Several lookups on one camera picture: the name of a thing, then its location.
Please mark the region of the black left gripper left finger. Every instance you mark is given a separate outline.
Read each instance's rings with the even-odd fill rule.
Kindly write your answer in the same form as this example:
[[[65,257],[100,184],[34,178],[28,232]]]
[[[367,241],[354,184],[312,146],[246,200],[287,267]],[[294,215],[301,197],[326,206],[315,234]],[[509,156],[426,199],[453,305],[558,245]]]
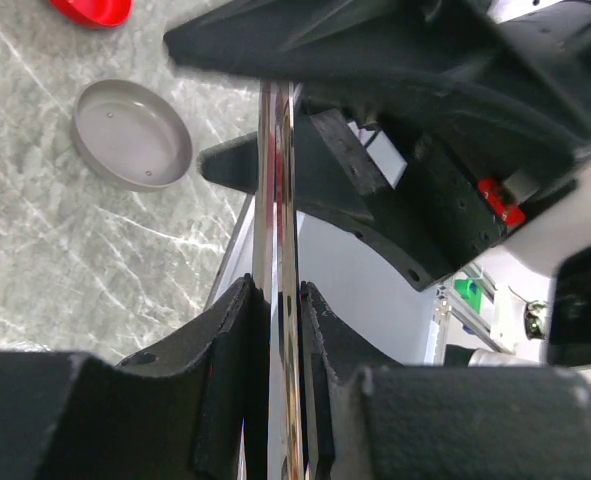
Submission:
[[[268,343],[250,277],[118,364],[0,351],[0,479],[267,475]]]

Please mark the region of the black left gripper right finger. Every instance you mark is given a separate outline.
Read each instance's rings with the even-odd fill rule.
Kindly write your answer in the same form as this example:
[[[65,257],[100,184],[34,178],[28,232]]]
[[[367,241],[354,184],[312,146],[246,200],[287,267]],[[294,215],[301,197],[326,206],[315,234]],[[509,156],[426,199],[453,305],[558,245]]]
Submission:
[[[591,479],[591,386],[551,367],[404,366],[301,288],[314,479]]]

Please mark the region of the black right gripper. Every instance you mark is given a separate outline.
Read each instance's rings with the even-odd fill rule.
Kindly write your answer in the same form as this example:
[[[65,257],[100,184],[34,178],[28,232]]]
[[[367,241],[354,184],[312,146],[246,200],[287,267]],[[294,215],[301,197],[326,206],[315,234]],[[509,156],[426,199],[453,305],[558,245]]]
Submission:
[[[305,212],[354,234],[417,290],[532,223],[591,159],[591,1],[498,24],[570,105],[572,150],[488,135],[450,142],[308,91]]]

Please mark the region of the steel serving tongs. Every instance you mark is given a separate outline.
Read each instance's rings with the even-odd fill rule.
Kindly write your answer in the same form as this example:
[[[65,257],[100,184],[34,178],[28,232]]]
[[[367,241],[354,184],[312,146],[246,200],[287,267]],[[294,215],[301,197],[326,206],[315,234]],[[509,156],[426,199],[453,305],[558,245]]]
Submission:
[[[304,479],[304,411],[300,386],[300,295],[295,208],[295,106],[300,89],[262,81],[258,186],[254,199],[252,276],[268,318],[270,479]]]

